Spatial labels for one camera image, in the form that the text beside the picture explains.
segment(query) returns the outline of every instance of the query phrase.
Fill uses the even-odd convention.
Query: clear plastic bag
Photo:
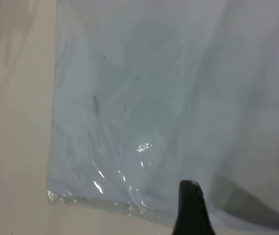
[[[59,0],[56,64],[50,200],[173,224],[195,180],[215,227],[223,178],[279,212],[279,1]]]

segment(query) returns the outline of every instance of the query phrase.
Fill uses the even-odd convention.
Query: plastic bag
[[[168,223],[183,179],[279,213],[279,1],[59,0],[49,198]]]

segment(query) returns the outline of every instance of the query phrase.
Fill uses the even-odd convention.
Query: white surface
[[[48,205],[55,6],[54,0],[0,0],[0,235],[170,234],[147,221]]]

